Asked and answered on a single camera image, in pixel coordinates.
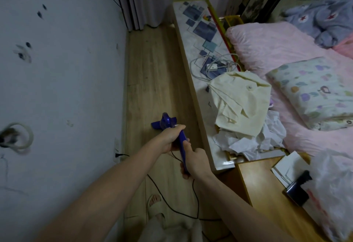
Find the tissue paper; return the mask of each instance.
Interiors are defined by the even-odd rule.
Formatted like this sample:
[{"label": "tissue paper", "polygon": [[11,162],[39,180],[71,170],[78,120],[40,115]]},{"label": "tissue paper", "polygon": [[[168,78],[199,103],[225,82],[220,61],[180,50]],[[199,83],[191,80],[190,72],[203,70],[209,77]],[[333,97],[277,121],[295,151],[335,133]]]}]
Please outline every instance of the tissue paper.
[{"label": "tissue paper", "polygon": [[213,140],[224,151],[236,155],[242,154],[248,160],[259,160],[263,158],[261,153],[264,150],[283,147],[282,141],[286,135],[286,130],[279,119],[279,113],[268,110],[265,123],[258,136],[247,136],[243,133],[221,130],[213,137]]}]

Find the white slipper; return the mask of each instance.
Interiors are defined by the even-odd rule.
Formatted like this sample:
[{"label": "white slipper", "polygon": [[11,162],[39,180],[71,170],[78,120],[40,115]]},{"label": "white slipper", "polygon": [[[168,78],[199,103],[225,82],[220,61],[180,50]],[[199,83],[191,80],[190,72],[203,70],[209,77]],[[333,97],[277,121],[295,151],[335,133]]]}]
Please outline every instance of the white slipper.
[{"label": "white slipper", "polygon": [[147,201],[148,217],[151,219],[151,218],[155,217],[157,214],[161,213],[163,216],[163,220],[164,220],[164,214],[163,214],[163,210],[162,210],[162,199],[161,199],[161,201],[157,201],[155,204],[150,206],[150,202],[152,200],[152,197],[153,197],[153,195],[151,195]]}]

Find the white wall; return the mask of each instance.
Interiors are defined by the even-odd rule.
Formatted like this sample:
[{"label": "white wall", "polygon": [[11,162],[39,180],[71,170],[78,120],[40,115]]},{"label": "white wall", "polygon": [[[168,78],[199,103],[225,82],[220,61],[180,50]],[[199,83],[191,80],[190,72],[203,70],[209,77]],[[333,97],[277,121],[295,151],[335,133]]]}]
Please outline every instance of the white wall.
[{"label": "white wall", "polygon": [[[25,155],[0,148],[7,186],[25,193],[1,188],[0,160],[0,241],[32,240],[114,164],[125,38],[113,0],[0,0],[0,128],[20,121],[34,132]],[[26,42],[31,64],[13,53]]]}]

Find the hand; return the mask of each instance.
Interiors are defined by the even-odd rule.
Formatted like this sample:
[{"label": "hand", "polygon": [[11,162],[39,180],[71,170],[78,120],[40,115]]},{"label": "hand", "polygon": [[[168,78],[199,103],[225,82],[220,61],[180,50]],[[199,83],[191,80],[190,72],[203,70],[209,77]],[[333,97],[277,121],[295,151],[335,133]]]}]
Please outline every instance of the hand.
[{"label": "hand", "polygon": [[[197,148],[193,151],[191,143],[187,141],[183,142],[183,146],[185,150],[186,168],[193,178],[199,180],[213,175],[205,150]],[[180,167],[183,178],[188,179],[190,175],[185,174],[183,163],[180,163]]]},{"label": "hand", "polygon": [[185,125],[177,125],[174,128],[166,128],[158,134],[153,140],[157,141],[161,153],[167,153],[169,151],[179,150],[179,146],[174,141],[178,138],[179,133],[185,129]]}]

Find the red star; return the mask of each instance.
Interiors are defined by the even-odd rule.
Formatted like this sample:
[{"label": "red star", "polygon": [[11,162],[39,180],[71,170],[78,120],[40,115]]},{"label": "red star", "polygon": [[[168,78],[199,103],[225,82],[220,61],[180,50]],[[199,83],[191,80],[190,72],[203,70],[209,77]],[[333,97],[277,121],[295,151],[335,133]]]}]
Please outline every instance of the red star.
[{"label": "red star", "polygon": [[335,18],[335,16],[336,16],[336,14],[331,14],[331,15],[329,15],[329,17],[327,19],[333,19],[333,18]]}]

